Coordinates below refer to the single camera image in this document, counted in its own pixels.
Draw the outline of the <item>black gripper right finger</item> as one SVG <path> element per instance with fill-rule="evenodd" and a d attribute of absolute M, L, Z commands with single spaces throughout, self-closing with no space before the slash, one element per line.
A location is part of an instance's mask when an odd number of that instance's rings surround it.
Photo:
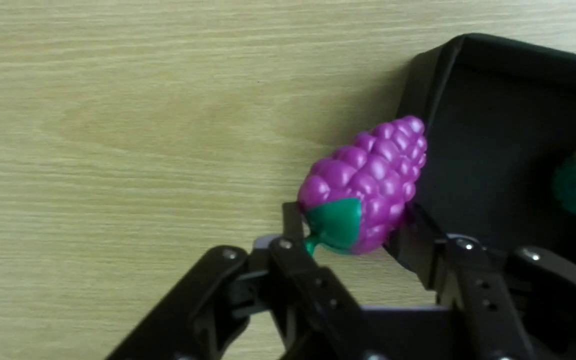
<path fill-rule="evenodd" d="M 390 315 L 406 360 L 576 360 L 576 262 L 449 233 L 418 203 L 386 250 L 434 293 Z"/>

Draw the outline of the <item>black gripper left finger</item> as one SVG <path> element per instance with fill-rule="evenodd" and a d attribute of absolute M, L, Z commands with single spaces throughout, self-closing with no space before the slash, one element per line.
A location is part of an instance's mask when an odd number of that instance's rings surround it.
<path fill-rule="evenodd" d="M 306 253 L 295 202 L 267 246 L 210 248 L 109 360 L 222 360 L 260 311 L 275 320 L 283 360 L 367 356 L 367 317 L 334 271 Z"/>

